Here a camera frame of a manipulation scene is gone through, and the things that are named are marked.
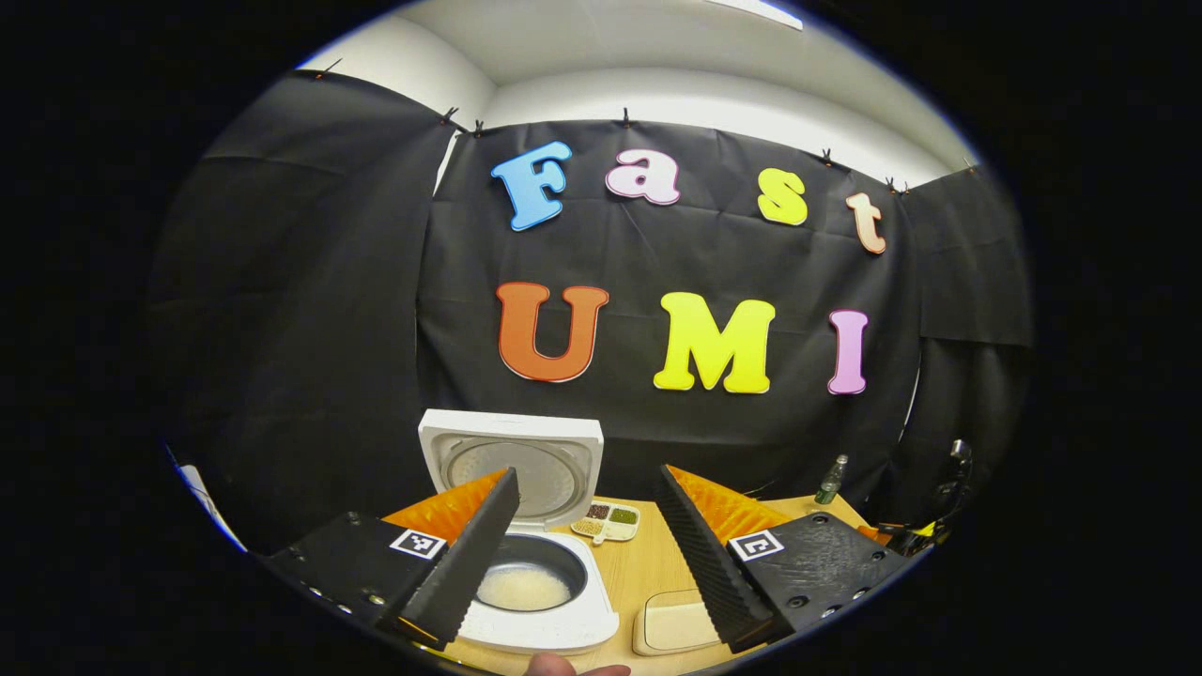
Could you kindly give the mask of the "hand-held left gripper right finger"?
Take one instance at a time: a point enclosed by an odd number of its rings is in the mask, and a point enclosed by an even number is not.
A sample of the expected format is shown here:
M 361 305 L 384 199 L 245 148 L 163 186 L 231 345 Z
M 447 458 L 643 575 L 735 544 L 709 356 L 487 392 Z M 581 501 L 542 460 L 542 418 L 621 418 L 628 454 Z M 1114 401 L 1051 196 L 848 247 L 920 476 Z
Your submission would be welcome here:
M 910 564 L 828 511 L 781 516 L 673 466 L 657 470 L 655 503 L 733 653 L 815 633 Z

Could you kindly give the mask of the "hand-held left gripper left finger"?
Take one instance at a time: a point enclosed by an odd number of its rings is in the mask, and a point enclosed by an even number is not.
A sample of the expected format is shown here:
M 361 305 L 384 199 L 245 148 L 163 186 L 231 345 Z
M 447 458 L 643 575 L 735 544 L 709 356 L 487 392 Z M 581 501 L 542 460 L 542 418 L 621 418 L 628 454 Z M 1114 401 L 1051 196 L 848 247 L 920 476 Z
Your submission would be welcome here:
M 356 624 L 442 651 L 456 641 L 519 504 L 514 468 L 484 482 L 484 500 L 453 540 L 346 512 L 263 564 Z

